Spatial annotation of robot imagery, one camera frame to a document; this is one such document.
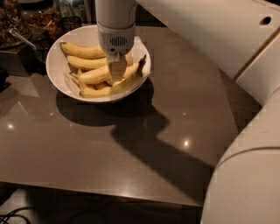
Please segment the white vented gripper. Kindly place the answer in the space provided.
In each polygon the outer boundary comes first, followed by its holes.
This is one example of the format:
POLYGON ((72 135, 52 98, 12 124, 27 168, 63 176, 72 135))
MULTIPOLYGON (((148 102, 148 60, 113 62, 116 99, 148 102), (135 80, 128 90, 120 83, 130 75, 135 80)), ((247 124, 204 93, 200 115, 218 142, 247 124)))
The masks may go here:
POLYGON ((110 79, 120 81, 127 67, 127 54, 134 45, 135 25, 116 29, 97 24, 97 35, 101 49, 109 55, 107 64, 110 79))

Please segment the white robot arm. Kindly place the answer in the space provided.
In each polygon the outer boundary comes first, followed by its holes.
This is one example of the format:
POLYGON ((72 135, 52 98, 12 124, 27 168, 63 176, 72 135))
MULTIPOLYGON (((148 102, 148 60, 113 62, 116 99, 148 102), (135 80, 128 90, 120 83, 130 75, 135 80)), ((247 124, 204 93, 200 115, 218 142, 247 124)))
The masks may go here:
POLYGON ((116 59, 140 5, 220 70, 234 111, 261 109, 216 165, 200 224, 280 224, 279 0, 94 0, 101 47, 116 59))

